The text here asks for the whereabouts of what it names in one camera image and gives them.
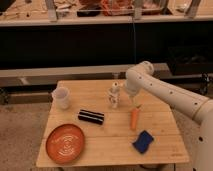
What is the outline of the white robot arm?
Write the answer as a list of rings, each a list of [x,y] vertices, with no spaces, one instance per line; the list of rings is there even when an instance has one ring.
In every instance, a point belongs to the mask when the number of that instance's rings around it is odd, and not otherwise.
[[[143,61],[126,71],[125,91],[136,96],[144,89],[200,125],[193,171],[213,171],[213,99],[153,77],[154,66]]]

